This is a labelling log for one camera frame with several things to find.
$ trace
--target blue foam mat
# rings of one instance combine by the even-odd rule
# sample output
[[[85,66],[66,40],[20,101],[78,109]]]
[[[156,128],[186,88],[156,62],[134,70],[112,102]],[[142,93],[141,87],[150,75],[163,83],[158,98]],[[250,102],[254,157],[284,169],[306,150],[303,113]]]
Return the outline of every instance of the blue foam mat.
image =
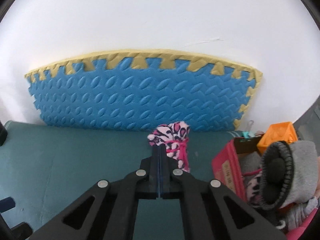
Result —
[[[114,69],[106,60],[94,60],[93,71],[74,63],[75,74],[65,75],[64,66],[52,78],[36,82],[30,78],[29,92],[36,109],[48,124],[92,129],[152,130],[160,124],[187,122],[195,131],[234,130],[241,104],[247,105],[249,73],[232,78],[231,67],[224,75],[212,75],[214,64],[196,72],[187,71],[188,60],[175,60],[175,69],[160,69],[161,58],[147,58],[147,69],[132,69],[126,57]]]

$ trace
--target foam mat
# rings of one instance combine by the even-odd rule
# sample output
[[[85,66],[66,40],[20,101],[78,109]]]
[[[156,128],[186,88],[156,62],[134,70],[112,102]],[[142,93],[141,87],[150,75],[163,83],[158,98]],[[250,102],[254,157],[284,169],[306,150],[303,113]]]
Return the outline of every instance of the foam mat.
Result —
[[[48,125],[152,130],[185,121],[195,131],[222,131],[239,126],[262,73],[203,54],[118,50],[56,62],[25,77]]]

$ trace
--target green mat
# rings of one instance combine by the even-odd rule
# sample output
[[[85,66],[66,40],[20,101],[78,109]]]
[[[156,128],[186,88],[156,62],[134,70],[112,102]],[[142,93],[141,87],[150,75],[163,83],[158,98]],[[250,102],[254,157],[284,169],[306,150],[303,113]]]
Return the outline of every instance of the green mat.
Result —
[[[3,213],[9,227],[48,222],[101,179],[115,181],[150,156],[148,132],[82,130],[10,122],[0,147],[0,199],[17,205]],[[191,173],[209,181],[212,158],[233,138],[228,132],[190,132]],[[178,200],[140,200],[134,240],[184,239]]]

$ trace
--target silver screw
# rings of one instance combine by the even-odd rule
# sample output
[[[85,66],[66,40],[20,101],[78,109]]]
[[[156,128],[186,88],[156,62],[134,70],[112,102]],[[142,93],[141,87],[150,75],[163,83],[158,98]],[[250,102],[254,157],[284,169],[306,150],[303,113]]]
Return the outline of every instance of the silver screw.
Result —
[[[218,181],[217,179],[213,179],[213,180],[210,181],[210,185],[212,187],[220,187],[221,186],[221,182]]]
[[[180,176],[183,174],[183,171],[180,169],[174,169],[172,173],[176,176]]]
[[[137,174],[137,176],[142,177],[142,176],[146,175],[147,173],[145,170],[137,170],[136,174]]]
[[[108,182],[106,180],[100,180],[98,182],[98,187],[104,188],[106,186],[108,186]]]

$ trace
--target orange plastic container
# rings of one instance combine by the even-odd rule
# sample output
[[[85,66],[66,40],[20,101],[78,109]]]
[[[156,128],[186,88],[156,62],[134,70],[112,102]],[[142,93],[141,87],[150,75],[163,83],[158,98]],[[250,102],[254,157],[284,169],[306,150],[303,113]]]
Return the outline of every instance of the orange plastic container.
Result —
[[[298,141],[292,122],[281,122],[270,125],[264,136],[257,144],[260,154],[262,155],[267,147],[276,141],[286,141],[287,143]]]

